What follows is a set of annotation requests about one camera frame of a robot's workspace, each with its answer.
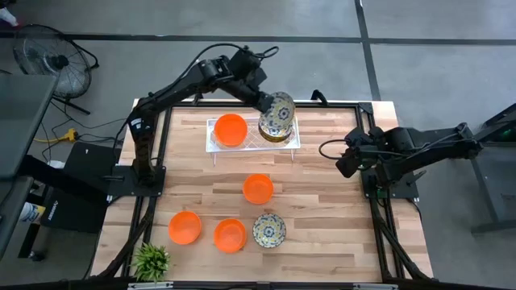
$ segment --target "decorative plate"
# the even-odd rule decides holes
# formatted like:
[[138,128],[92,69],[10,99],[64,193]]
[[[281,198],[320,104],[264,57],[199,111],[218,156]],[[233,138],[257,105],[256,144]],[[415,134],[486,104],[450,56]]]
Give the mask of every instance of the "decorative plate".
[[296,105],[287,93],[276,92],[271,107],[260,115],[260,134],[270,142],[281,142],[292,132],[292,119]]
[[252,227],[252,236],[258,245],[274,248],[281,245],[287,235],[283,219],[274,213],[264,213],[258,217]]

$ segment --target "black robotic arm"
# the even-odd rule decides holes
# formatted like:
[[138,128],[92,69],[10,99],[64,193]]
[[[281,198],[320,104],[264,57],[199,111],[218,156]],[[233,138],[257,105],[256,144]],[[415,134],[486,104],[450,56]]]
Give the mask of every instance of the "black robotic arm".
[[135,142],[136,158],[132,169],[137,183],[151,186],[155,182],[156,173],[151,163],[151,153],[157,118],[160,112],[173,104],[198,93],[213,93],[216,89],[222,89],[260,112],[266,112],[273,97],[259,89],[259,84],[267,78],[260,64],[264,58],[273,54],[275,52],[268,56],[264,53],[255,54],[248,47],[244,47],[239,48],[231,59],[220,56],[198,61],[171,85],[139,99],[127,119]]
[[368,135],[357,127],[340,141],[347,149],[333,159],[342,175],[349,178],[357,170],[373,168],[377,187],[383,189],[416,169],[448,158],[471,159],[482,150],[466,123],[429,131],[396,127],[384,132],[374,127]]

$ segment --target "gray floor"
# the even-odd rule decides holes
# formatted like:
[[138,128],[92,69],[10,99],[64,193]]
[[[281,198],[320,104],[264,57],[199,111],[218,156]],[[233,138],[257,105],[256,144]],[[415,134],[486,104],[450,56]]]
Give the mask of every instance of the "gray floor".
[[[363,0],[372,37],[516,38],[516,2],[510,0]],[[19,0],[11,10],[25,23],[41,23],[62,31],[157,35],[296,35],[360,36],[351,0]],[[77,100],[93,113],[69,110],[89,126],[124,118],[133,98],[172,81],[195,53],[209,43],[81,41],[95,53],[88,93]],[[308,98],[320,89],[335,100],[371,100],[364,54],[359,44],[250,43],[280,53],[264,62],[268,91],[284,90]],[[0,68],[20,73],[12,60],[10,41],[0,42]],[[206,56],[220,53],[219,50]],[[476,129],[484,120],[516,102],[516,47],[373,45],[382,100],[394,101],[403,126],[421,130],[468,122]],[[214,96],[223,97],[222,93]],[[54,108],[47,128],[65,120]],[[113,136],[116,124],[78,131]],[[59,133],[67,129],[64,126]],[[44,144],[31,153],[40,156]],[[70,146],[52,150],[65,160]],[[488,222],[471,165],[443,161],[430,166],[418,181],[423,226],[435,277],[447,282],[516,288],[516,231],[473,237],[472,226]],[[0,284],[77,279],[87,270],[95,237],[52,230],[48,260],[14,259],[19,226],[10,254],[0,262]],[[82,257],[67,259],[71,252]]]

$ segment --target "butcher block tabletop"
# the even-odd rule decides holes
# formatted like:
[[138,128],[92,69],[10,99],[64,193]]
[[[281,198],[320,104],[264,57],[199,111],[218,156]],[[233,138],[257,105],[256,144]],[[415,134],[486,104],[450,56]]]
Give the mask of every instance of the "butcher block tabletop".
[[[379,127],[388,130],[397,126],[392,102],[372,104]],[[334,160],[318,153],[319,144],[343,139],[356,127],[354,111],[296,109],[302,147],[296,151],[294,161],[290,151],[225,152],[217,154],[214,166],[206,153],[206,120],[229,113],[259,117],[259,112],[250,108],[173,109],[164,155],[167,175],[150,241],[165,246],[172,256],[165,279],[381,281],[371,212],[363,197],[360,174],[346,179]],[[161,127],[157,132],[159,140]],[[328,155],[335,156],[344,150],[343,143],[324,148]],[[134,143],[127,132],[120,163],[131,164],[133,158]],[[253,173],[266,174],[274,183],[273,197],[264,205],[253,205],[242,194],[242,183]],[[420,269],[431,276],[418,212],[407,201],[392,203],[400,243]],[[126,242],[134,204],[134,197],[123,197],[108,208],[92,275],[104,270]],[[201,235],[187,246],[172,242],[168,232],[170,219],[182,210],[195,212],[202,221]],[[286,224],[285,241],[273,249],[260,247],[252,237],[253,222],[263,213],[276,213]],[[214,245],[214,229],[226,218],[239,219],[247,231],[246,245],[234,254],[222,253]],[[394,273],[389,246],[386,252]]]

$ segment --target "orange plastic bowl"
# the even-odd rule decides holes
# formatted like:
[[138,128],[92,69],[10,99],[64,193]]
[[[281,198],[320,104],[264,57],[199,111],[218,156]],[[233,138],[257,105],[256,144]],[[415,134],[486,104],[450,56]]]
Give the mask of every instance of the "orange plastic bowl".
[[215,137],[217,140],[228,146],[239,146],[248,135],[248,125],[245,120],[237,114],[225,114],[215,123]]
[[182,211],[177,213],[169,223],[169,237],[175,243],[187,245],[201,233],[201,219],[195,213]]
[[225,219],[215,228],[215,246],[224,253],[235,253],[242,249],[247,239],[245,226],[237,219]]
[[273,196],[274,185],[266,175],[253,174],[244,181],[242,191],[249,202],[263,205]]

